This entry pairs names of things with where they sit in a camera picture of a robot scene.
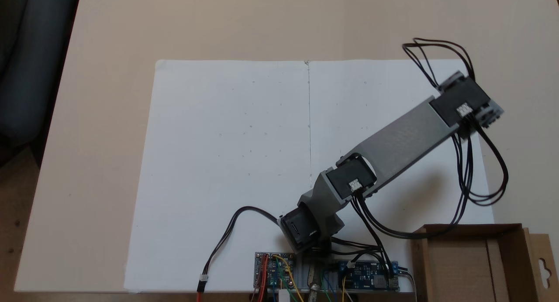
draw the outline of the wire connector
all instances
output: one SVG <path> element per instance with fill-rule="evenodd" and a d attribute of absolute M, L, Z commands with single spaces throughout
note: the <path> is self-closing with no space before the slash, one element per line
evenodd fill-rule
<path fill-rule="evenodd" d="M 196 288 L 196 292 L 204 293 L 204 290 L 206 290 L 208 278 L 208 275 L 200 274 L 200 280 L 198 281 L 198 288 Z"/>

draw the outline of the yellow wire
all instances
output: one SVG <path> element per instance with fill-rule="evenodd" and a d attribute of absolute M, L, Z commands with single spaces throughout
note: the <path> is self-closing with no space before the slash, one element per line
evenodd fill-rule
<path fill-rule="evenodd" d="M 344 296 L 345 296 L 345 278 L 347 276 L 344 276 L 344 280 L 342 280 L 342 302 L 344 302 Z"/>
<path fill-rule="evenodd" d="M 285 264 L 286 270 L 289 273 L 289 278 L 291 278 L 291 281 L 293 282 L 293 287 L 295 288 L 295 291 L 297 292 L 297 295 L 301 299 L 301 302 L 304 302 L 303 297 L 301 296 L 301 292 L 299 292 L 299 289 L 297 289 L 297 285 L 295 284 L 295 279 L 293 279 L 293 274 L 291 274 L 291 268 L 289 267 L 289 263 L 285 260 L 285 258 L 283 258 L 281 256 L 272 255 L 272 257 L 279 258 L 280 260 L 283 261 L 283 263 Z"/>

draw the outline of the blue circuit board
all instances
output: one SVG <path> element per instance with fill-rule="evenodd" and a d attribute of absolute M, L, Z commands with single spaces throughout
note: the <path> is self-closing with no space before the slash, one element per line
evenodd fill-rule
<path fill-rule="evenodd" d="M 382 290 L 399 291 L 398 262 L 392 262 L 394 277 L 386 276 L 386 269 L 377 261 L 357 261 L 353 270 L 347 269 L 348 261 L 338 261 L 338 282 L 342 287 L 345 276 L 345 288 L 347 290 Z"/>

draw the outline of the white paper sheet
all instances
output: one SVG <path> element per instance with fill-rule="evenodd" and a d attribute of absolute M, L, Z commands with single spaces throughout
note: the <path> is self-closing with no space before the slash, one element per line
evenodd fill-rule
<path fill-rule="evenodd" d="M 432 65 L 440 81 L 463 68 Z M 193 292 L 237 208 L 287 213 L 320 171 L 432 93 L 411 61 L 159 61 L 124 287 Z M 477 137 L 473 148 L 474 189 L 484 193 Z M 445 142 L 367 204 L 388 227 L 413 231 L 449 222 L 458 197 L 455 152 Z M 372 241 L 351 207 L 339 215 L 338 237 Z M 472 205 L 462 220 L 492 222 L 490 207 Z M 381 238 L 390 258 L 410 268 L 407 242 Z M 271 222 L 244 213 L 206 291 L 252 291 L 257 251 L 291 250 Z"/>
<path fill-rule="evenodd" d="M 309 72 L 303 62 L 159 61 L 124 287 L 196 290 L 232 214 L 274 215 L 310 189 Z M 252 288 L 254 252 L 290 251 L 246 212 L 207 291 Z"/>

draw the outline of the blue wire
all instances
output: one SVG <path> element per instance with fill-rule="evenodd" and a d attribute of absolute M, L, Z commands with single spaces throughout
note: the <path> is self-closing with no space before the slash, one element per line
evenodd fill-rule
<path fill-rule="evenodd" d="M 324 278 L 324 280 L 326 281 L 326 284 L 328 285 L 328 289 L 332 292 L 332 295 L 334 296 L 334 301 L 338 302 L 338 298 L 336 298 L 336 292 L 334 292 L 334 289 L 332 288 L 330 282 L 326 278 L 326 271 L 324 271 L 322 273 L 322 278 Z"/>
<path fill-rule="evenodd" d="M 276 281 L 278 280 L 278 268 L 276 266 L 276 275 L 274 276 L 274 282 L 272 282 L 272 296 L 274 297 L 274 302 L 276 302 Z"/>

